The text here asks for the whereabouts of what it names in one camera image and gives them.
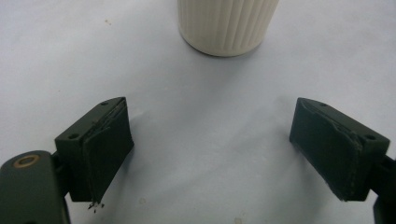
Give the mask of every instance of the ribbed white cup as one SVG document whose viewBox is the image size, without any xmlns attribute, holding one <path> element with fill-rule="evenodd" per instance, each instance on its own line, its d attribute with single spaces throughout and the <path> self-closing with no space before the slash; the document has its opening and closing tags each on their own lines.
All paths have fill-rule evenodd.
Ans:
<svg viewBox="0 0 396 224">
<path fill-rule="evenodd" d="M 177 0 L 183 38 L 204 53 L 236 56 L 256 48 L 279 0 Z"/>
</svg>

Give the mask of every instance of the white table surface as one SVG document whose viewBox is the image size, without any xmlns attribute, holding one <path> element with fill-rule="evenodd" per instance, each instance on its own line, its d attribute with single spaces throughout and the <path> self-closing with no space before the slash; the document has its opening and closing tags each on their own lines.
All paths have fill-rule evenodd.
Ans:
<svg viewBox="0 0 396 224">
<path fill-rule="evenodd" d="M 72 223 L 374 223 L 288 136 L 301 96 L 396 140 L 395 71 L 395 0 L 280 0 L 233 58 L 183 41 L 176 0 L 1 1 L 0 163 L 126 96 L 135 154 L 96 213 L 66 196 Z"/>
</svg>

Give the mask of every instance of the white cylindrical container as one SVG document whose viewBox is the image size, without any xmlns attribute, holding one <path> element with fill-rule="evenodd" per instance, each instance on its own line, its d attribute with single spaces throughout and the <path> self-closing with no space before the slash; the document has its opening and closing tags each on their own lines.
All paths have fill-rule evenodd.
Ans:
<svg viewBox="0 0 396 224">
<path fill-rule="evenodd" d="M 179 30 L 195 49 L 236 56 L 256 48 L 279 0 L 177 0 Z"/>
</svg>

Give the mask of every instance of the white background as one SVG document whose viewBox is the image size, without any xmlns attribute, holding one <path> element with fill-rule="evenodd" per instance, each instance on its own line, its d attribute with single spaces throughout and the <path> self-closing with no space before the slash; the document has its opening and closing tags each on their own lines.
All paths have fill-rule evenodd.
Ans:
<svg viewBox="0 0 396 224">
<path fill-rule="evenodd" d="M 73 223 L 374 223 L 340 202 L 288 136 L 297 97 L 396 139 L 396 2 L 280 0 L 262 44 L 216 58 L 176 0 L 0 1 L 0 163 L 126 96 L 135 154 Z M 396 157 L 394 146 L 388 155 Z"/>
</svg>

